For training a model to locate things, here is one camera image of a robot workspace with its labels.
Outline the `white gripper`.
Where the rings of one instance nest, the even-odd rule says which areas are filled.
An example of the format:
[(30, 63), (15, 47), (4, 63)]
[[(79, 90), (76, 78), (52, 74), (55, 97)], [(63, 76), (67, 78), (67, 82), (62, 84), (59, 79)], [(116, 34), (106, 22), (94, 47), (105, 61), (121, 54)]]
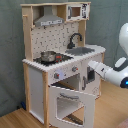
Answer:
[(104, 73), (103, 63), (99, 63), (97, 61), (90, 61), (88, 63), (88, 66), (91, 67), (99, 75), (102, 75)]

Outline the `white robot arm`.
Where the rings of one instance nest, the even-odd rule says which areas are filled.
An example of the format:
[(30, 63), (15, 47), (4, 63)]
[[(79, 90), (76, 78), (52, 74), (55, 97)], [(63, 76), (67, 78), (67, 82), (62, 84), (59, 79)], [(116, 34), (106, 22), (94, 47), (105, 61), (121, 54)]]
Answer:
[(88, 65), (105, 81), (117, 87), (128, 89), (128, 23), (125, 23), (119, 33), (119, 44), (127, 57), (121, 57), (113, 68), (97, 61), (90, 61)]

